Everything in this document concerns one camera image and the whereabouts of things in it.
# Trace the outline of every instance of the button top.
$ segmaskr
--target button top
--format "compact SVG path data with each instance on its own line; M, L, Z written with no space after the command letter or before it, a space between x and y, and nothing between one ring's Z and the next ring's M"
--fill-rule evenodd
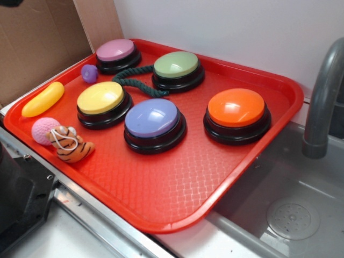
M123 97L123 88L117 82L100 82L79 95L77 106L85 114L101 114L116 107Z
M125 117L128 131L141 138L160 136L178 122L178 110L166 99L149 99L131 108Z
M177 51L158 58L154 63L155 73L165 78L178 78L196 70L198 58L195 54Z
M130 55L135 49L134 42L129 39L114 39L97 49L97 57L102 61L116 61Z
M258 121L264 114L264 99L255 91L230 89L211 98L210 118L225 127L243 127Z

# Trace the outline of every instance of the small purple ball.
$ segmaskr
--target small purple ball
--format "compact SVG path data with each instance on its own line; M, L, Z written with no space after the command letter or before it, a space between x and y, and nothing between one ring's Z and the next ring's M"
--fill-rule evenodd
M87 83L95 83L98 78L98 69L92 64L85 64L81 68L81 76Z

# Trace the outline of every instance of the black button base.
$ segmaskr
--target black button base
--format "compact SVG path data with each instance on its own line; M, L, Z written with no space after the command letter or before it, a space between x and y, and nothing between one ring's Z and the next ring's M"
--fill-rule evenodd
M203 124L206 134L212 140L226 145L245 145L258 141L269 130L271 113L265 105L264 114L257 122L243 127L225 127L215 123L206 109Z
M179 119L168 132L150 138L141 138L132 135L127 127L124 128L124 139L129 148L140 154L158 154L177 146L187 133L187 121L178 110Z
M102 61L97 56L96 67L102 74L116 74L127 68L135 67L141 62L141 52L134 45L134 50L131 54L125 58L118 59L115 61Z
M198 60L198 66L193 72L177 78L159 76L153 69L152 82L159 90L168 90L170 93L179 93L186 92L199 86L203 82L204 76L204 68Z
M130 94L128 94L124 89L123 91L124 97L122 101L113 109L100 114L85 114L77 106L77 117L81 124L88 129L100 130L117 125L123 121L125 114L133 105Z

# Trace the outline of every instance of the white wall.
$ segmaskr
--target white wall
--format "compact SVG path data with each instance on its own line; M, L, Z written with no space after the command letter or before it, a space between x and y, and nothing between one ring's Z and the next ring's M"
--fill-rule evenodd
M284 75L311 97L343 0L114 0L125 38Z

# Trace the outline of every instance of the sink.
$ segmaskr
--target sink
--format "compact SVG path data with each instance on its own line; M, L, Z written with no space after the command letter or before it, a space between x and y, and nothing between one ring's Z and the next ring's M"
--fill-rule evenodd
M287 257L344 257L344 143L312 160L303 133L290 122L213 211Z

